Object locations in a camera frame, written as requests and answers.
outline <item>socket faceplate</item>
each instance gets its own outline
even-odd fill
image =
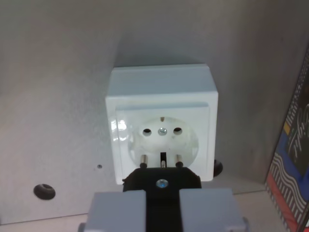
[[[202,181],[212,180],[217,102],[206,65],[115,68],[106,106],[116,182],[139,167],[141,155],[159,167],[160,152],[168,167],[178,154]]]

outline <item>mounting hole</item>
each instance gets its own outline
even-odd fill
[[[35,186],[33,193],[42,200],[51,200],[56,196],[56,191],[54,188],[47,184],[40,184]]]
[[[223,171],[223,165],[220,161],[214,160],[213,177],[218,176]]]
[[[179,135],[179,134],[181,134],[183,132],[183,130],[180,128],[180,127],[176,127],[175,129],[174,129],[174,134],[176,134],[176,135]]]
[[[150,129],[144,129],[143,130],[143,135],[145,135],[145,136],[151,135],[151,130]]]

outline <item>white wall socket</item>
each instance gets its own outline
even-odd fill
[[[178,154],[202,181],[212,180],[217,105],[205,64],[114,68],[106,107],[117,184],[142,155],[160,167],[161,152],[168,167]]]

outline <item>red stripe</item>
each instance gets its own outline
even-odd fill
[[[288,224],[291,232],[296,232],[298,224],[294,218],[294,215],[292,213],[292,211],[290,210],[290,207],[287,205],[287,203],[285,202],[280,190],[278,189],[276,182],[273,178],[273,176],[271,175],[271,173],[268,173],[267,176],[267,184],[272,192],[272,194],[274,195],[277,205],[279,206],[284,219],[286,221],[286,223]]]

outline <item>socket center screw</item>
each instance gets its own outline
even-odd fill
[[[166,135],[168,133],[168,130],[161,127],[159,130],[158,130],[158,134],[159,135]]]

